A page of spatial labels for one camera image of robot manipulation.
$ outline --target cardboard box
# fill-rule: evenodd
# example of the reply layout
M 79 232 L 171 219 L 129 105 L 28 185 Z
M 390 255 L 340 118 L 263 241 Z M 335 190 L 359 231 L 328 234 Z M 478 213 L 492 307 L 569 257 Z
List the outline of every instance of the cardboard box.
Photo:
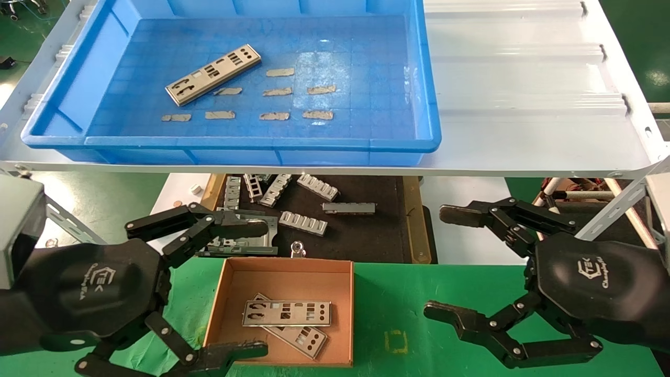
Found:
M 330 301 L 328 340 L 315 360 L 261 327 L 243 327 L 247 300 L 262 293 L 273 300 Z M 323 259 L 228 258 L 223 264 L 204 345 L 262 340 L 268 354 L 241 364 L 351 367 L 354 357 L 354 264 Z

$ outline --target green table mat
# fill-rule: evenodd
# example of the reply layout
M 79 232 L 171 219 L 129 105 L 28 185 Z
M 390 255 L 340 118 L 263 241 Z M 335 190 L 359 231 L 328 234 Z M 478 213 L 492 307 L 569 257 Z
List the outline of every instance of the green table mat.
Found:
M 201 344 L 222 260 L 193 258 L 173 271 L 166 319 L 192 344 Z M 545 376 L 660 377 L 651 352 L 604 342 L 587 364 L 508 370 L 482 347 L 458 341 L 449 325 L 430 321 L 423 304 L 433 299 L 493 314 L 524 293 L 522 266 L 364 264 L 354 266 L 354 367 L 287 368 L 234 365 L 231 377 Z M 537 315 L 511 333 L 519 341 L 560 339 Z M 86 351 L 35 352 L 0 358 L 0 376 L 74 377 Z M 176 358 L 149 334 L 112 361 L 159 374 Z

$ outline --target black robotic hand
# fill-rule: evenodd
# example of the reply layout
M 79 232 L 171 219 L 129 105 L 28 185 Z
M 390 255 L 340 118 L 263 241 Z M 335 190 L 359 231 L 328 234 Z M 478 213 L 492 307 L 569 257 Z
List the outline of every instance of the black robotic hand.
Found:
M 267 233 L 260 220 L 191 203 L 128 222 L 129 240 L 119 245 L 78 244 L 38 250 L 26 260 L 13 287 L 0 290 L 0 356 L 71 351 L 95 346 L 79 360 L 83 376 L 149 374 L 109 362 L 153 331 L 179 358 L 164 376 L 224 376 L 243 358 L 267 354 L 263 342 L 216 344 L 194 350 L 161 316 L 168 304 L 170 268 L 178 268 L 216 237 Z M 146 242 L 186 231 L 163 248 Z
M 487 227 L 528 257 L 528 293 L 491 317 L 437 301 L 423 309 L 427 318 L 453 325 L 459 339 L 484 346 L 506 367 L 588 362 L 602 350 L 594 335 L 670 351 L 670 277 L 658 250 L 576 239 L 574 221 L 514 198 L 444 205 L 440 219 Z M 536 241 L 526 228 L 547 237 Z M 570 339 L 522 344 L 507 335 L 534 312 Z

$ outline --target cable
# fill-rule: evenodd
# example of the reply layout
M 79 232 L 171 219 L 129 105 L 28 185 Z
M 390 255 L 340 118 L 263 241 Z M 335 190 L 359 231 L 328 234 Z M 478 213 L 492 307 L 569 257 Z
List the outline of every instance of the cable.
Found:
M 27 5 L 25 2 L 20 1 L 20 3 L 21 3 L 21 5 L 23 5 L 23 7 L 26 8 L 26 9 L 27 9 L 33 16 L 35 16 L 36 19 L 40 19 L 40 20 L 42 20 L 42 21 L 50 21 L 50 20 L 52 20 L 52 19 L 59 19 L 59 18 L 60 18 L 60 16 L 58 16 L 58 17 L 51 16 L 51 17 L 49 17 L 49 18 L 42 18 L 42 17 L 38 16 L 35 12 L 33 12 L 33 10 L 30 9 L 30 7 L 28 7 L 28 5 Z M 63 10 L 65 10 L 65 8 L 67 8 L 67 5 L 65 4 L 65 0 L 60 0 L 60 3 L 63 5 Z

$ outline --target blue plastic tray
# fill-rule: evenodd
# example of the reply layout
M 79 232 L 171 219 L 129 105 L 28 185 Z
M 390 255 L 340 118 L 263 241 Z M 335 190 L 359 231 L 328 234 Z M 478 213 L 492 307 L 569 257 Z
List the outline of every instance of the blue plastic tray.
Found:
M 240 95 L 170 99 L 167 84 L 246 43 L 263 61 L 224 84 Z M 71 54 L 21 137 L 75 161 L 412 166 L 442 140 L 421 0 L 100 0 Z M 337 90 L 307 94 L 321 85 Z M 320 109 L 333 120 L 302 117 Z

